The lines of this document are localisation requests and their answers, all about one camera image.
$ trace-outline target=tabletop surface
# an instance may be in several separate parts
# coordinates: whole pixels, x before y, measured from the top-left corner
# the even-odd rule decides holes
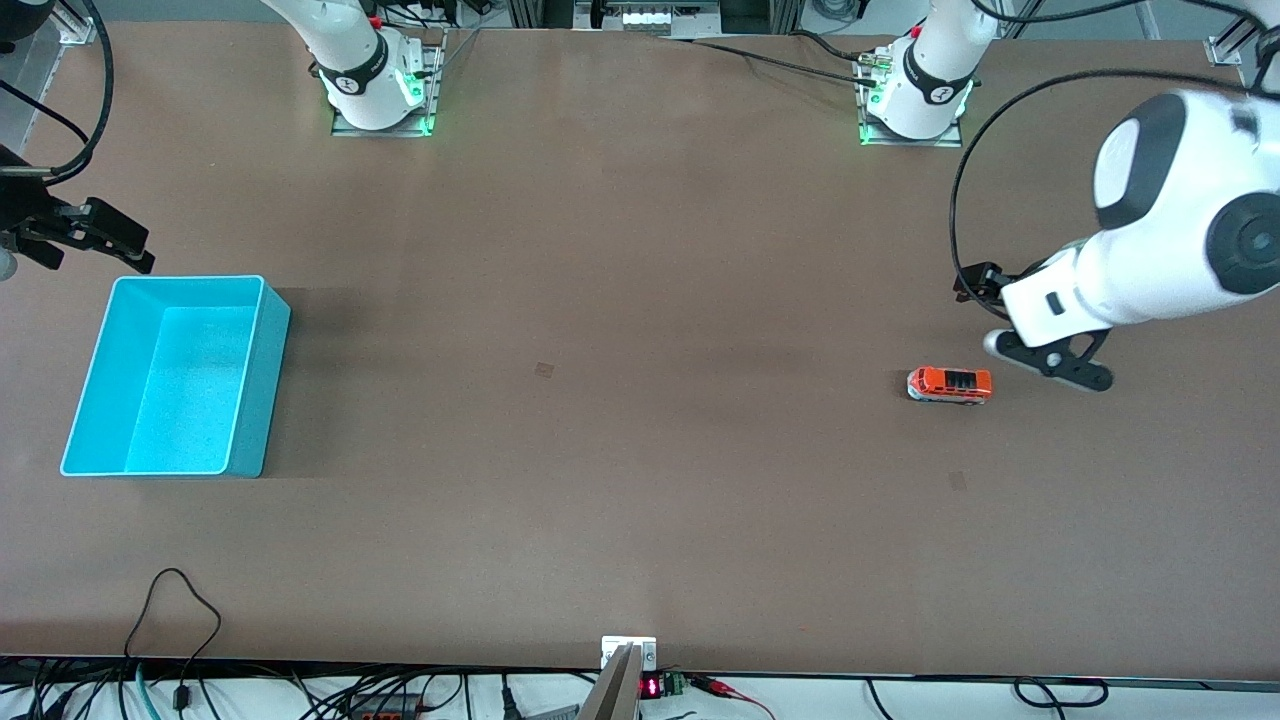
[[[111,281],[0,286],[0,651],[115,653],[180,566],[210,655],[723,670],[1280,679],[1280,302],[1123,328],[1085,395],[982,350],[952,301],[955,150],[861,147],[847,86],[622,33],[493,31],[436,136],[334,140],[285,26],[118,24],[93,164],[58,188],[151,229],[163,274],[293,309],[266,473],[64,479]],[[847,72],[799,38],[737,40]],[[858,38],[842,40],[855,49]],[[1085,67],[1196,44],[998,42],[969,131]],[[47,101],[88,126],[101,59]],[[1041,94],[975,152],[965,261],[1094,232],[1100,141],[1157,92]],[[28,160],[74,138],[40,123]],[[988,366],[984,407],[911,402]],[[210,619],[166,582],[140,653]]]

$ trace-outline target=toy car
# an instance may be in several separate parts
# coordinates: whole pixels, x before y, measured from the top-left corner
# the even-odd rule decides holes
[[[906,379],[906,393],[920,402],[982,405],[991,397],[991,372],[955,368],[916,368]]]

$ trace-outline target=white bracket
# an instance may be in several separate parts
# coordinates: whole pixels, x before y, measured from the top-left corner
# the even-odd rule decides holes
[[[600,667],[608,665],[609,659],[613,657],[613,652],[625,644],[640,646],[641,657],[644,659],[643,669],[645,671],[658,669],[658,638],[636,635],[604,635],[600,638]]]

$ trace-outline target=teal cable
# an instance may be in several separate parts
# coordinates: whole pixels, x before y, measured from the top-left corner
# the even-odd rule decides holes
[[[160,720],[160,714],[156,712],[156,706],[151,703],[151,696],[147,694],[147,684],[142,682],[142,664],[138,662],[138,669],[133,671],[133,683],[138,685],[138,694],[142,696],[142,707],[147,708],[147,715],[151,720]]]

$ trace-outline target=blue plastic bin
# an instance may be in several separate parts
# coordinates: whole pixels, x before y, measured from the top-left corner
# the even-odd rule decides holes
[[[259,275],[115,281],[63,475],[261,475],[288,327]]]

